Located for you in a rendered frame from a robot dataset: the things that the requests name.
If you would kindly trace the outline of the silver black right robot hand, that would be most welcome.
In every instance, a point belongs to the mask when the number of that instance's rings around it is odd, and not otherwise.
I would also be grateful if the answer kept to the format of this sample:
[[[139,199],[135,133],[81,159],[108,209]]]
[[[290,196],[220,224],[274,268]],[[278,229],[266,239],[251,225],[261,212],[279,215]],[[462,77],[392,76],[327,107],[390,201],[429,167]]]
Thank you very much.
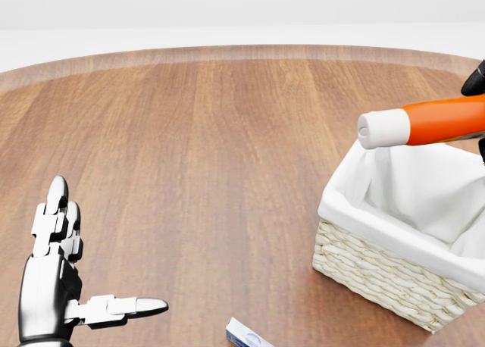
[[[477,68],[464,82],[461,94],[463,96],[473,96],[485,94],[485,59],[483,59]],[[478,142],[480,155],[485,165],[485,137]]]

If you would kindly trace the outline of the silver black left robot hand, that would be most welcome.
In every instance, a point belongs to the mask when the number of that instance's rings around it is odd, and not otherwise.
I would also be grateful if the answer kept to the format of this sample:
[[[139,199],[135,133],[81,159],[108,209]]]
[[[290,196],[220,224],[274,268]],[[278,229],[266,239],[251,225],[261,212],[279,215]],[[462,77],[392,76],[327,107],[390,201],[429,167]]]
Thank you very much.
[[[150,297],[98,295],[80,303],[83,284],[75,267],[83,256],[80,224],[80,208],[69,199],[65,178],[57,175],[31,229],[35,241],[20,286],[18,347],[73,347],[77,326],[121,327],[168,311],[166,301]]]

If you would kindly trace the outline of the orange ketchup bottle white cap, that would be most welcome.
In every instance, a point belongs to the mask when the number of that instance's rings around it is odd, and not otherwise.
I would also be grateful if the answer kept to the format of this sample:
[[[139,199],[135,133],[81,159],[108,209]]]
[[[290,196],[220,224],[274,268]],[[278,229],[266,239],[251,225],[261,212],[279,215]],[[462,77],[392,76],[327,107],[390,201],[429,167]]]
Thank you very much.
[[[357,134],[366,149],[483,138],[485,95],[420,102],[361,114]]]

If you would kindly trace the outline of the white wicker basket cloth liner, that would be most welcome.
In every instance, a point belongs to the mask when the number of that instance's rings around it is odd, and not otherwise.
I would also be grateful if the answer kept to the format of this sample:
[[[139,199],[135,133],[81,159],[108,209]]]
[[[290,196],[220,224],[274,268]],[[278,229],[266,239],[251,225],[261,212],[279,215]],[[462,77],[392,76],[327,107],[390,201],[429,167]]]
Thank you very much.
[[[318,207],[315,270],[435,333],[485,303],[485,163],[355,142]]]

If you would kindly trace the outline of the white blue printed box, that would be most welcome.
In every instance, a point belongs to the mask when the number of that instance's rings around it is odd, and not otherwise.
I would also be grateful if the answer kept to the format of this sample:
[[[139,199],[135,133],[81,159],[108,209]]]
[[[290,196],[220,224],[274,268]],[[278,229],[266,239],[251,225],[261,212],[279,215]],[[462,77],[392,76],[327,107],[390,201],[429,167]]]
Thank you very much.
[[[229,320],[225,330],[227,339],[236,347],[274,347],[234,317]]]

